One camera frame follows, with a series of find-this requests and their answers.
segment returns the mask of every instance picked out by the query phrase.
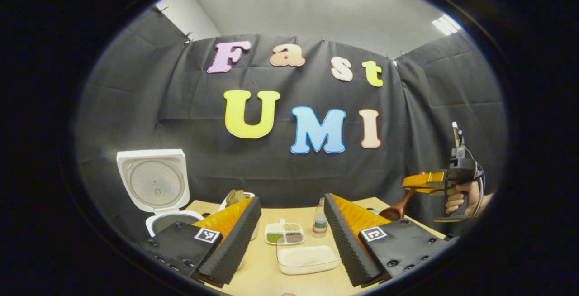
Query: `human hand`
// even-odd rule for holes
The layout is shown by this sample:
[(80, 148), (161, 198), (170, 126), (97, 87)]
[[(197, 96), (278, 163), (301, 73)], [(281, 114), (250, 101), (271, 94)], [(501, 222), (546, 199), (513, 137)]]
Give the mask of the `human hand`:
[(480, 198), (480, 191), (478, 189), (478, 182), (468, 182), (449, 189), (448, 201), (446, 202), (446, 214), (455, 212), (465, 200), (465, 195), (462, 192), (469, 194), (469, 203), (465, 209), (465, 218), (470, 218), (476, 209), (478, 199)]

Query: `plastic bottle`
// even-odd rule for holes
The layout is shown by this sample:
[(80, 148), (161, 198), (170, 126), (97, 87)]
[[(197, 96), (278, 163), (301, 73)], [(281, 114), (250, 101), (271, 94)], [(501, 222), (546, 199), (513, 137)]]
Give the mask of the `plastic bottle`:
[(327, 230), (327, 218), (324, 213), (324, 198), (320, 199), (320, 203), (316, 207), (316, 212), (314, 213), (314, 225), (312, 231), (314, 232), (315, 238), (322, 238), (325, 236)]

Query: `black fabric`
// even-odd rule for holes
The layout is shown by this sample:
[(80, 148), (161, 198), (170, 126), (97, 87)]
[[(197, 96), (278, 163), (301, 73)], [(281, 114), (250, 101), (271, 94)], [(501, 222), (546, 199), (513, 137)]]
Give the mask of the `black fabric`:
[[(249, 40), (252, 47), (226, 73), (207, 73), (219, 42)], [(274, 67), (272, 49), (297, 44), (301, 67)], [(349, 59), (354, 79), (330, 72), (330, 59)], [(382, 87), (368, 83), (364, 61), (382, 67)], [(453, 34), (391, 59), (356, 47), (313, 38), (260, 34), (211, 38), (184, 45), (163, 15), (147, 12), (110, 45), (87, 81), (75, 125), (79, 170), (95, 205), (131, 240), (147, 237), (144, 213), (133, 205), (116, 167), (116, 152), (179, 148), (185, 152), (190, 201), (220, 203), (231, 189), (251, 191), (263, 207), (313, 206), (324, 193), (349, 200), (376, 196), (391, 205), (406, 191), (404, 176), (445, 168), (451, 122), (496, 186), (504, 159), (506, 120), (498, 83), (467, 39)], [(257, 124), (257, 93), (281, 94), (275, 124), (259, 139), (241, 139), (225, 128), (227, 90), (252, 93), (245, 119)], [(330, 109), (346, 113), (342, 153), (293, 154), (296, 119), (291, 109), (311, 107), (323, 121)], [(364, 149), (361, 109), (376, 109), (382, 145)], [(434, 224), (443, 197), (418, 194), (409, 216)]]

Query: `wooden table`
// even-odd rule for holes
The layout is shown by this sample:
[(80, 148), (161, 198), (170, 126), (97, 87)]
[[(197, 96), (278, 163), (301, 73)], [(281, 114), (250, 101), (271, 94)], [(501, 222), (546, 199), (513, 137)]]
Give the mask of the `wooden table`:
[[(388, 205), (376, 197), (354, 201), (356, 205), (364, 208), (374, 208), (382, 210)], [(194, 201), (187, 207), (187, 210), (197, 213), (215, 213), (219, 205), (204, 201)], [(349, 296), (375, 287), (366, 288), (352, 287), (346, 269), (342, 263), (332, 270), (311, 273), (309, 275), (288, 276), (281, 273), (277, 263), (275, 245), (265, 242), (264, 230), (266, 224), (279, 222), (284, 218), (286, 222), (296, 222), (302, 226), (306, 234), (306, 243), (316, 243), (332, 247), (335, 254), (339, 256), (336, 243), (333, 240), (331, 228), (327, 227), (327, 233), (322, 238), (314, 238), (312, 235), (312, 224), (314, 220), (315, 207), (309, 208), (288, 208), (288, 209), (261, 209), (261, 218), (258, 222), (257, 237), (250, 241), (243, 265), (237, 270), (231, 283), (223, 288), (215, 288), (222, 292), (234, 296), (281, 296), (284, 292), (291, 292), (296, 296)], [(429, 227), (413, 220), (416, 224), (425, 228), (433, 235), (443, 239), (445, 235), (432, 230)]]

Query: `wooden ladle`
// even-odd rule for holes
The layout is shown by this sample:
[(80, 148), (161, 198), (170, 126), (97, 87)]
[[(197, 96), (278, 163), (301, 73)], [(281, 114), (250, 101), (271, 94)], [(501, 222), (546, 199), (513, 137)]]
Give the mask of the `wooden ladle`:
[(390, 221), (396, 221), (401, 218), (404, 218), (404, 211), (406, 210), (406, 204), (408, 200), (412, 197), (414, 192), (416, 192), (416, 188), (417, 187), (412, 187), (402, 201), (397, 203), (397, 205), (393, 205), (390, 208), (382, 210), (382, 212), (380, 212), (379, 215), (383, 216), (384, 218)]

